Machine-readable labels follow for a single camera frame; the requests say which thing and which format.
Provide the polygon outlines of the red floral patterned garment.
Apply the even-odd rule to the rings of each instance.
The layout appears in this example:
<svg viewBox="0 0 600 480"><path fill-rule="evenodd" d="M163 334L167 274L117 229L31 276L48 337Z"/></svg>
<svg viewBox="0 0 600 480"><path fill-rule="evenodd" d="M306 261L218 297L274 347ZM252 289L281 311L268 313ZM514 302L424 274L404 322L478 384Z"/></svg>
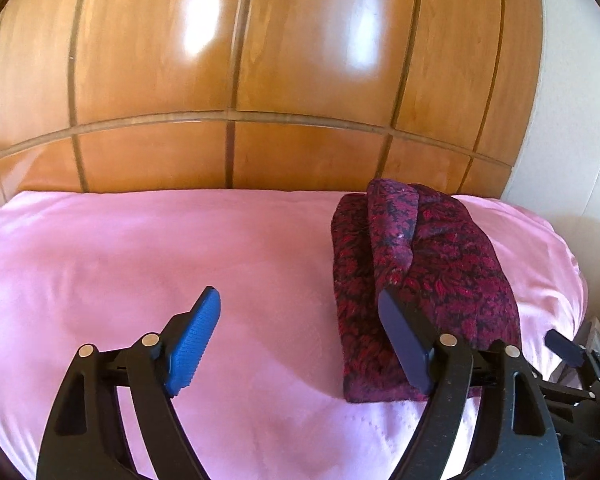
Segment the red floral patterned garment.
<svg viewBox="0 0 600 480"><path fill-rule="evenodd" d="M521 344L517 304L495 250L456 198L422 184L375 179L340 198L330 225L334 293L349 403L422 401L378 314L393 288L442 333L486 350Z"/></svg>

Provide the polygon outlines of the pink bed sheet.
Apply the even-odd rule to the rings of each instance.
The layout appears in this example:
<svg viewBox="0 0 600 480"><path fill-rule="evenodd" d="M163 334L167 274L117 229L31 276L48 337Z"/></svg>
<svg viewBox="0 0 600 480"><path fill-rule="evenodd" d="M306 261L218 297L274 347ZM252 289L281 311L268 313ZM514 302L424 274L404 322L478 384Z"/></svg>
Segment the pink bed sheet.
<svg viewBox="0 0 600 480"><path fill-rule="evenodd" d="M333 192L23 192L0 209L0 445L33 478L76 349L125 347L206 286L222 312L174 401L215 479L385 479L422 408L351 404Z"/></svg>

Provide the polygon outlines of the wooden panel headboard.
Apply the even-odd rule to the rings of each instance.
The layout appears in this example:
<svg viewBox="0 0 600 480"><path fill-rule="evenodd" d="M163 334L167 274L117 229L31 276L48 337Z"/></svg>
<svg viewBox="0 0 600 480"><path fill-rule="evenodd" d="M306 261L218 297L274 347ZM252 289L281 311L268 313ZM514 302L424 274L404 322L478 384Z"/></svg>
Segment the wooden panel headboard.
<svg viewBox="0 0 600 480"><path fill-rule="evenodd" d="M32 191L498 197L541 0L0 0L0 208Z"/></svg>

